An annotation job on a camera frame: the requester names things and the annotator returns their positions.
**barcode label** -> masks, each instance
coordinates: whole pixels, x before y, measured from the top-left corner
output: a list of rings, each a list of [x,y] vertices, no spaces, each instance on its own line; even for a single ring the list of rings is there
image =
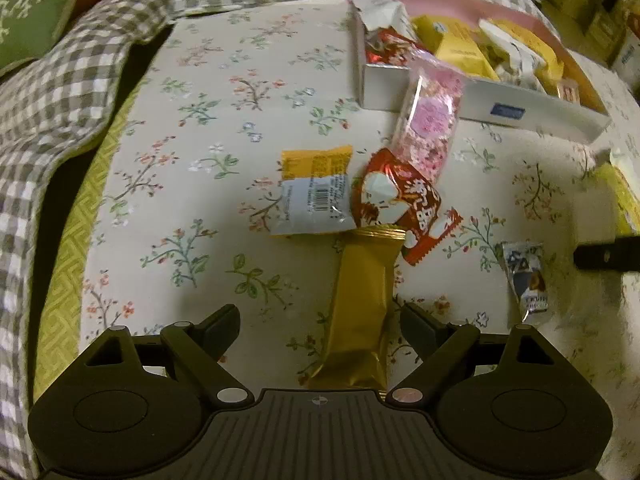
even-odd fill
[[[327,211],[329,209],[329,185],[314,187],[314,210]]]

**snack box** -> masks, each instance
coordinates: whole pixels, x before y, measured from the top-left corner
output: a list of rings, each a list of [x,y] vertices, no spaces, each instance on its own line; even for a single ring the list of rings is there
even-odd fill
[[[484,0],[400,0],[409,16],[450,16],[478,26],[481,18],[503,18],[517,23],[548,44],[564,62],[564,77],[579,85],[580,105],[535,90],[470,78],[460,103],[459,117],[514,126],[556,137],[592,143],[610,122],[610,117],[587,76],[567,49],[537,18]],[[370,110],[399,111],[406,92],[409,71],[404,67],[369,64],[364,51],[364,26],[356,16],[356,48],[360,106]]]

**floral tablecloth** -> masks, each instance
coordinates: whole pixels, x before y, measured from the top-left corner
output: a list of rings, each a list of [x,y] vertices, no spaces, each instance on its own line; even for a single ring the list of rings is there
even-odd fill
[[[84,274],[80,349],[114,324],[157,333],[235,303],[242,330],[225,367],[255,393],[305,383],[341,246],[336,235],[270,236],[280,152],[350,144],[356,176],[396,120],[357,104],[351,23],[338,0],[177,23],[107,177]],[[638,106],[616,76],[578,61],[614,120],[595,147],[619,146],[638,164]],[[573,269],[568,201],[593,164],[591,149],[554,132],[460,121],[436,188],[464,220],[418,266],[398,258],[396,293],[440,319],[508,332],[518,314],[494,245],[541,241],[554,313],[541,330],[611,406],[600,471],[628,479],[640,472],[640,277]],[[391,330],[393,385],[417,359],[396,322]]]

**yellow package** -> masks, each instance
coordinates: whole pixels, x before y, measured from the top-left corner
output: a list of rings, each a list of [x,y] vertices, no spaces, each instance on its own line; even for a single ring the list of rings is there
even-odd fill
[[[386,392],[387,322],[393,314],[394,264],[404,229],[370,226],[342,235],[344,249],[312,390]]]
[[[611,164],[603,164],[593,170],[593,176],[597,182],[606,184],[615,195],[618,203],[616,236],[638,234],[640,231],[640,203],[638,203],[623,173]]]
[[[282,196],[274,235],[355,229],[347,166],[351,146],[282,152]]]
[[[564,62],[556,57],[554,50],[544,41],[540,40],[533,32],[516,23],[512,23],[509,20],[488,21],[496,27],[500,27],[504,32],[513,37],[514,40],[524,43],[545,60],[546,66],[536,70],[536,77],[540,79],[542,86],[548,94],[556,94],[556,87],[564,73]]]
[[[466,23],[447,16],[423,15],[413,20],[418,38],[433,55],[467,75],[500,81]]]

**snack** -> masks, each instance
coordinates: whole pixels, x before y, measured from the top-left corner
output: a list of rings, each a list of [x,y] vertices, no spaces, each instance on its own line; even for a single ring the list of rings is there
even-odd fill
[[[414,27],[420,42],[442,61],[457,66],[471,76],[499,78],[474,41],[473,31],[465,22],[447,16],[419,16]]]
[[[351,146],[282,152],[281,214],[272,234],[320,234],[356,227],[349,208]]]
[[[497,25],[487,20],[480,20],[478,25],[489,41],[484,49],[500,81],[546,93],[536,77],[546,66],[545,60]]]
[[[570,103],[580,104],[580,91],[578,90],[578,83],[573,79],[561,79],[556,85],[558,90],[558,97],[569,101]]]
[[[392,28],[381,28],[367,34],[364,52],[367,63],[404,66],[415,42],[400,36]]]
[[[407,66],[410,84],[390,148],[434,184],[449,153],[466,78],[417,49]]]
[[[596,186],[605,185],[614,196],[616,236],[632,236],[640,232],[638,177],[633,162],[626,155],[611,153],[610,162],[593,170]]]
[[[365,227],[342,235],[345,245],[319,366],[311,389],[373,388],[386,392],[386,324],[393,312],[394,263],[404,230]]]
[[[399,0],[351,0],[368,32],[392,28],[411,41],[417,41],[404,3]]]
[[[407,229],[402,256],[412,266],[462,222],[453,208],[441,216],[440,205],[440,195],[431,183],[387,148],[371,158],[353,193],[357,225],[395,223]]]
[[[514,242],[502,244],[511,290],[516,295],[522,322],[532,324],[536,314],[548,309],[548,293],[542,275],[542,244]]]
[[[552,94],[564,73],[564,63],[557,58],[555,51],[544,41],[540,40],[533,32],[516,23],[512,23],[509,20],[488,21],[500,27],[513,39],[524,43],[545,61],[545,65],[539,67],[536,71],[536,76],[540,79],[546,92]]]

